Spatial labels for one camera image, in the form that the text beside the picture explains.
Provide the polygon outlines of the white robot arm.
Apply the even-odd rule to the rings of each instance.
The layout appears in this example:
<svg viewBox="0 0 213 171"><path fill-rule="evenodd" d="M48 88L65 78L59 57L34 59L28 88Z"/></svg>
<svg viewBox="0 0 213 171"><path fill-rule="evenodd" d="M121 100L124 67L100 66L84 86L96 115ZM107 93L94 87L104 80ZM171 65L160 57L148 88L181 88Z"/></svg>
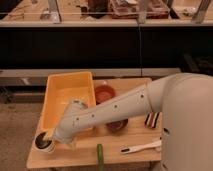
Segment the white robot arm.
<svg viewBox="0 0 213 171"><path fill-rule="evenodd" d="M174 74L95 107L68 110L54 138L68 143L85 128L151 112L162 114L163 171L213 171L213 76Z"/></svg>

